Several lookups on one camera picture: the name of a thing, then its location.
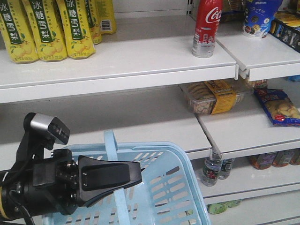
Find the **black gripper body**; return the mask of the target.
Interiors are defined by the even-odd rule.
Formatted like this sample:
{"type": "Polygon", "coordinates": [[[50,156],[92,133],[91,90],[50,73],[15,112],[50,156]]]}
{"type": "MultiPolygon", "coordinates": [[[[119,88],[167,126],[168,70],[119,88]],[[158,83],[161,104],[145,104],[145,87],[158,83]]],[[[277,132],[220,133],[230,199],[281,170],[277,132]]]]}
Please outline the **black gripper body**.
{"type": "Polygon", "coordinates": [[[51,158],[31,159],[24,183],[25,208],[31,216],[59,212],[71,215],[78,208],[78,166],[69,149],[56,149],[51,158]]]}

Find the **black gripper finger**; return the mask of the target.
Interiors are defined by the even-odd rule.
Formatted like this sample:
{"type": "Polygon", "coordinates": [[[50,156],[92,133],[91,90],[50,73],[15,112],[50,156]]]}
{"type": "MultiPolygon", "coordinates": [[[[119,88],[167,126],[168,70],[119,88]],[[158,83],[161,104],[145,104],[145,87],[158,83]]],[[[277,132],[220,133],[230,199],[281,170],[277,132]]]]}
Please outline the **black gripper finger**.
{"type": "Polygon", "coordinates": [[[129,161],[105,161],[80,155],[78,158],[78,206],[90,207],[120,188],[142,182],[140,164],[129,161]]]}

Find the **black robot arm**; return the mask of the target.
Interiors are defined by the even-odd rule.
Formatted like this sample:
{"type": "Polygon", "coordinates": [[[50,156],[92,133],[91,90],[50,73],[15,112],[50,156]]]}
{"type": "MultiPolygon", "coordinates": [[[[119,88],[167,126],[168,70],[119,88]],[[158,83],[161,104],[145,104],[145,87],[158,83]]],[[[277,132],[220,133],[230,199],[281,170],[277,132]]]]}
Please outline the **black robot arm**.
{"type": "Polygon", "coordinates": [[[23,218],[58,212],[71,215],[79,207],[91,207],[115,190],[142,182],[140,164],[126,161],[98,160],[79,156],[69,149],[53,149],[67,138],[43,137],[25,133],[15,164],[0,173],[0,222],[10,224],[23,218]],[[44,149],[53,150],[44,158],[44,149]]]}

